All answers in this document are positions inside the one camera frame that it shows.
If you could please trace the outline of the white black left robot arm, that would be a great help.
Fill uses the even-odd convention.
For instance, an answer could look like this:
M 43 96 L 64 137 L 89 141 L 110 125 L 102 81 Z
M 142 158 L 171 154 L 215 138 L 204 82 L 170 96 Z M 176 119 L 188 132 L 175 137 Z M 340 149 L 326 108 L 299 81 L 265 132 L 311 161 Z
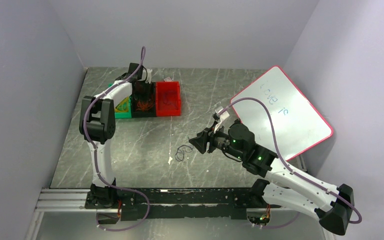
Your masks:
M 148 81 L 148 70 L 139 63 L 131 63 L 129 70 L 111 86 L 81 101 L 79 132 L 87 142 L 93 165 L 86 208 L 112 208 L 121 202 L 111 157 L 111 139 L 116 131 L 115 109 L 133 94 L 135 83 L 141 81 Z

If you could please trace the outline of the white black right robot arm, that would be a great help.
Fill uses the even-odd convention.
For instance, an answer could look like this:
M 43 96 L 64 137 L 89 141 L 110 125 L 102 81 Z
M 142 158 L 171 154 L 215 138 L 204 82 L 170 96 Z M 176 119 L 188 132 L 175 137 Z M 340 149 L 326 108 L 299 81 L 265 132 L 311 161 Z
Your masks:
M 249 173 L 260 176 L 249 197 L 255 207 L 265 203 L 287 207 L 315 218 L 335 235 L 345 235 L 355 205 L 351 186 L 323 182 L 282 162 L 276 153 L 257 144 L 254 133 L 239 120 L 227 132 L 215 125 L 206 127 L 188 142 L 201 154 L 220 150 Z

